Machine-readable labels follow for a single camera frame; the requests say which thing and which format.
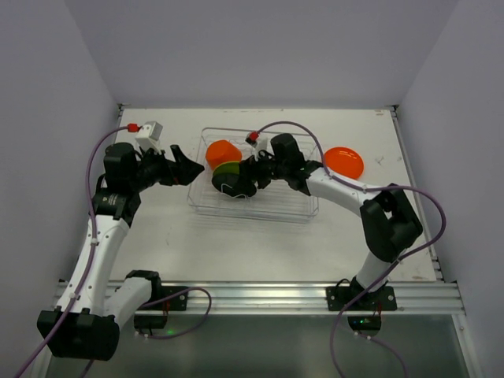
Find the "wall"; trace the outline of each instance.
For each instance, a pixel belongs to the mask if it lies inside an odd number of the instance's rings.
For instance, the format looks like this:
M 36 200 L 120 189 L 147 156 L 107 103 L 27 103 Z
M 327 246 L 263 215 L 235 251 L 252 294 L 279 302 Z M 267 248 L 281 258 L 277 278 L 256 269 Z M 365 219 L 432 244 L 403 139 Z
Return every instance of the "wall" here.
M 80 251 L 87 157 L 117 111 L 63 2 L 0 2 L 0 46 L 0 376 L 12 376 Z
M 457 0 L 66 0 L 115 98 L 160 107 L 398 104 Z
M 502 376 L 504 2 L 461 0 L 400 106 L 417 183 L 447 210 L 439 242 L 487 376 Z M 430 213 L 433 224 L 437 216 Z

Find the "dish rack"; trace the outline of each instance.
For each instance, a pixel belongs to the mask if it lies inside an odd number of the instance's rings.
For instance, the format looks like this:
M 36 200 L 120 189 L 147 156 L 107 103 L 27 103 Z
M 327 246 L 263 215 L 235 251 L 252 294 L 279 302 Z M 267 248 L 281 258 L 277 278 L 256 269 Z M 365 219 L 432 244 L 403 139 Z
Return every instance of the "dish rack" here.
M 283 180 L 274 180 L 266 189 L 258 189 L 253 197 L 239 196 L 232 198 L 220 193 L 212 185 L 213 171 L 209 167 L 205 154 L 208 146 L 220 139 L 226 139 L 242 153 L 242 159 L 254 153 L 254 148 L 245 142 L 252 130 L 234 128 L 204 128 L 202 130 L 196 161 L 205 167 L 205 171 L 190 185 L 187 202 L 197 213 L 219 217 L 238 217 L 305 223 L 318 213 L 318 198 L 304 195 L 289 188 Z M 262 132 L 268 140 L 279 133 Z M 313 140 L 307 134 L 292 133 L 299 149 L 307 160 L 321 159 Z M 272 152 L 268 141 L 268 152 Z

